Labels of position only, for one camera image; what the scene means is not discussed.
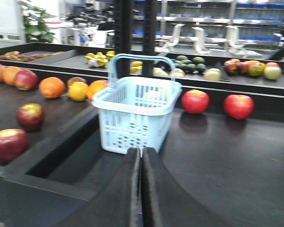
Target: light blue basket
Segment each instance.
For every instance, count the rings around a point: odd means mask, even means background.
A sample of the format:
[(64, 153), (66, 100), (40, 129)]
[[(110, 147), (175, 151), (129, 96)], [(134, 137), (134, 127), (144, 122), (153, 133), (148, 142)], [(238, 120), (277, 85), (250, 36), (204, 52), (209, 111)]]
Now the light blue basket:
[(174, 78), (118, 79), (116, 62), (120, 58), (165, 61), (175, 69), (174, 62), (167, 57), (117, 54), (110, 60), (107, 87), (96, 93), (92, 101), (99, 108), (101, 146), (121, 154), (132, 147), (153, 147), (159, 152), (182, 85)]

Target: basket handle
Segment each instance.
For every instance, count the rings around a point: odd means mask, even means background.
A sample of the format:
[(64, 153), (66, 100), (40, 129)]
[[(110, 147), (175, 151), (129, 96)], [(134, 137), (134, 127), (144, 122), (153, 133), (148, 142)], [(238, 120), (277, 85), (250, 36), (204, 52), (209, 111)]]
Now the basket handle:
[(117, 80), (117, 67), (116, 62), (120, 58), (128, 59), (137, 59), (143, 61), (165, 61), (170, 65), (171, 70), (173, 71), (176, 68), (175, 63), (168, 57), (164, 56), (147, 56), (147, 55), (137, 55), (129, 53), (119, 53), (116, 54), (110, 61), (108, 67), (108, 84), (114, 83)]

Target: plastic basket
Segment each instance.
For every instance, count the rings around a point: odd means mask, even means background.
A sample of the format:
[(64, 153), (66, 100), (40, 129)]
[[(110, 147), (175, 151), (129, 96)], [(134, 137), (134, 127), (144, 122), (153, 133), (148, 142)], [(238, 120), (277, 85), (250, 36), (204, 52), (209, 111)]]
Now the plastic basket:
[(104, 150), (126, 154), (129, 148), (153, 147), (159, 152), (170, 128), (172, 111), (182, 91), (174, 78), (117, 78), (120, 58), (165, 61), (167, 57), (117, 54), (109, 62), (107, 87), (96, 93), (92, 104), (99, 108), (101, 146)]

